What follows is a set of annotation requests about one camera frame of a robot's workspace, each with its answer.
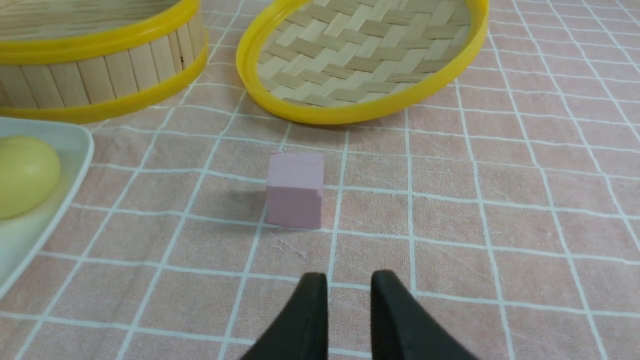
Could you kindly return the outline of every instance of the yellow rim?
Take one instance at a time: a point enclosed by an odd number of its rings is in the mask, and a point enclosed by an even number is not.
[[[433,95],[460,75],[474,60],[486,37],[489,0],[467,0],[471,30],[467,46],[442,70],[401,92],[380,100],[340,108],[309,108],[271,95],[258,78],[257,64],[263,43],[292,12],[309,0],[276,0],[252,22],[240,40],[236,67],[249,95],[266,111],[296,122],[315,125],[351,124],[395,113]]]
[[[118,53],[175,31],[198,11],[200,0],[181,0],[141,22],[102,33],[34,41],[0,41],[0,65],[63,63]]]
[[[181,73],[169,80],[143,90],[141,92],[104,102],[102,104],[78,106],[60,109],[13,109],[0,108],[0,116],[22,119],[50,120],[69,122],[72,124],[89,124],[91,122],[111,119],[128,113],[142,110],[157,104],[189,86],[204,70],[208,59],[209,39],[205,36],[205,46],[198,58]]]

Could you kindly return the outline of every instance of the pink block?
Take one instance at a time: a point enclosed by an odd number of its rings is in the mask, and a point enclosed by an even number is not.
[[[323,154],[271,154],[267,171],[267,223],[319,229],[322,226],[323,189]]]

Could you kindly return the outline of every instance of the white plate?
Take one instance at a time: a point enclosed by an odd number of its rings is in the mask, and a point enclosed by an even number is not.
[[[41,205],[19,217],[0,220],[0,299],[58,226],[93,157],[93,138],[81,126],[0,117],[0,137],[12,135],[49,143],[58,152],[62,172],[53,193]]]

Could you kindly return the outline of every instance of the egg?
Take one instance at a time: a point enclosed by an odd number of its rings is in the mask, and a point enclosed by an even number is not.
[[[60,158],[51,145],[31,136],[0,137],[0,219],[42,203],[60,179]]]

